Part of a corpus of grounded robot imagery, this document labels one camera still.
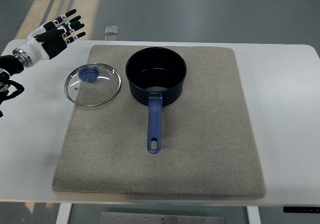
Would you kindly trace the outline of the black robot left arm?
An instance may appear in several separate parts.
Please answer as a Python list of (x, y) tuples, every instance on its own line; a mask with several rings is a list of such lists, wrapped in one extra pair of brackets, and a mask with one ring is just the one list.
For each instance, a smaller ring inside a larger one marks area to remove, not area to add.
[(0, 57), (0, 103), (14, 99), (22, 94), (25, 88), (11, 77), (24, 70), (25, 60), (18, 54), (4, 55)]

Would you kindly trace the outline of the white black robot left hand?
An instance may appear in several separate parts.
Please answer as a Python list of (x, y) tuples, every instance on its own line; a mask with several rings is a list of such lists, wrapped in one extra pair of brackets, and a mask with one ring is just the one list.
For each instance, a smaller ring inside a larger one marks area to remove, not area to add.
[(81, 31), (84, 24), (80, 15), (75, 16), (76, 12), (72, 9), (33, 30), (25, 43), (13, 50), (13, 56), (23, 67), (32, 67), (40, 60), (51, 60), (59, 55), (69, 44), (86, 34)]

